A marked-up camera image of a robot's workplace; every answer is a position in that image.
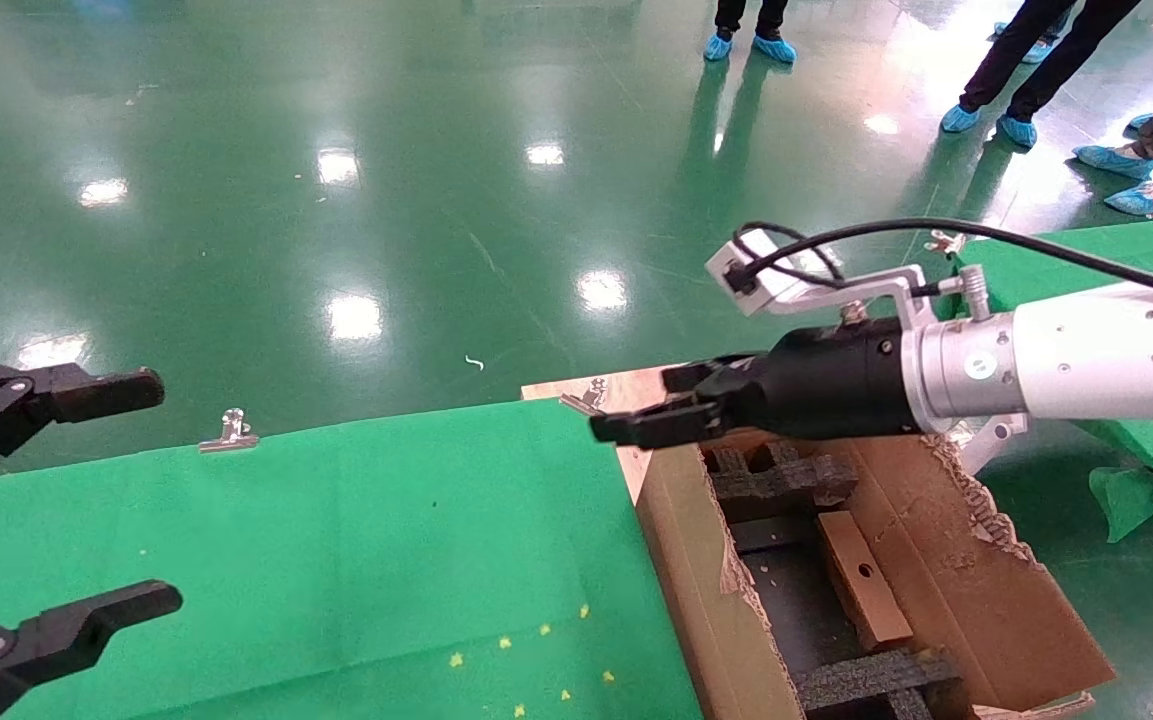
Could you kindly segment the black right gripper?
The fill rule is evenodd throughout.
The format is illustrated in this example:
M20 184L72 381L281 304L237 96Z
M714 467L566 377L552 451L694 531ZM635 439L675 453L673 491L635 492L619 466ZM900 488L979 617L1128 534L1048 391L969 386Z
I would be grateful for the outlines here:
M787 438L914 436L897 318L797 328L764 354L668 366L662 404L590 418L595 441L660 450L739 427Z

